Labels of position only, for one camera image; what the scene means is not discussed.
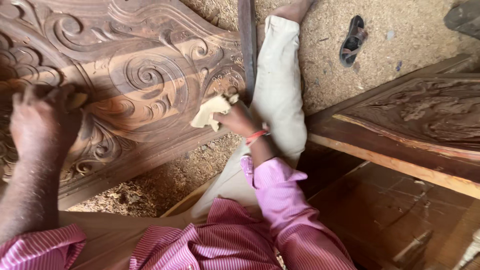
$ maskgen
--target bare foot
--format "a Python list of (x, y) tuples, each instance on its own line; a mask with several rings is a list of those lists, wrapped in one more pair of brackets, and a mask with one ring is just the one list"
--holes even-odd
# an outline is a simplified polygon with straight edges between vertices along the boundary
[(315, 1), (316, 0), (294, 0), (290, 5), (274, 9), (269, 15), (275, 15), (301, 24), (308, 9)]

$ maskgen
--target person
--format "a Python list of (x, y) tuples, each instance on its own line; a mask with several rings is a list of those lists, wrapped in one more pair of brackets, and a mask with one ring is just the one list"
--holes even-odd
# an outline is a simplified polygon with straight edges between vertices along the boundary
[[(312, 0), (265, 20), (250, 112), (240, 103), (214, 118), (247, 138), (221, 175), (183, 214), (135, 218), (58, 211), (59, 175), (81, 117), (65, 112), (72, 89), (29, 87), (13, 96), (19, 160), (0, 202), (0, 269), (355, 269), (317, 221), (295, 170), (306, 142), (297, 50)], [(267, 123), (270, 135), (260, 123)]]

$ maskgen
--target shirt sleeve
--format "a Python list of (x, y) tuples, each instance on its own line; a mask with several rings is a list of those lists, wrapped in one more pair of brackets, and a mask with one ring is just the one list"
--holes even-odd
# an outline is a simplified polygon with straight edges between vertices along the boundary
[(307, 203), (298, 187), (297, 181), (307, 174), (279, 158), (253, 170), (251, 157), (244, 156), (241, 166), (288, 269), (355, 269), (341, 241), (317, 220), (318, 210)]
[(16, 236), (0, 245), (0, 269), (67, 270), (80, 254), (85, 239), (76, 224)]

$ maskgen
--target wood carving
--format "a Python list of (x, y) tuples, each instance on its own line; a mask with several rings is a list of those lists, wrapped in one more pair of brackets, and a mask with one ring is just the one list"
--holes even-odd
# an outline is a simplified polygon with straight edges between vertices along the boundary
[(61, 176), (67, 191), (151, 158), (143, 149), (162, 155), (196, 140), (207, 131), (189, 121), (202, 102), (218, 93), (244, 95), (238, 33), (212, 26), (177, 0), (4, 0), (0, 23), (5, 180), (17, 159), (8, 132), (11, 95), (28, 84), (74, 84), (89, 95)]
[(334, 117), (412, 147), (480, 160), (480, 79), (413, 79)]

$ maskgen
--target hand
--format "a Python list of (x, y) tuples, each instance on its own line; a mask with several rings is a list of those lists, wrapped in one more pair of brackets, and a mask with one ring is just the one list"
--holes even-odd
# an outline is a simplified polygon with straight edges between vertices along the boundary
[(67, 113), (65, 101), (74, 91), (64, 86), (47, 91), (45, 86), (28, 86), (22, 95), (15, 93), (10, 132), (19, 159), (61, 161), (75, 142), (82, 114)]
[(255, 125), (255, 122), (247, 111), (247, 107), (241, 101), (235, 103), (227, 114), (214, 112), (213, 119), (219, 121), (234, 133), (245, 138), (250, 137), (253, 133), (261, 130), (261, 128), (258, 128), (257, 125)]

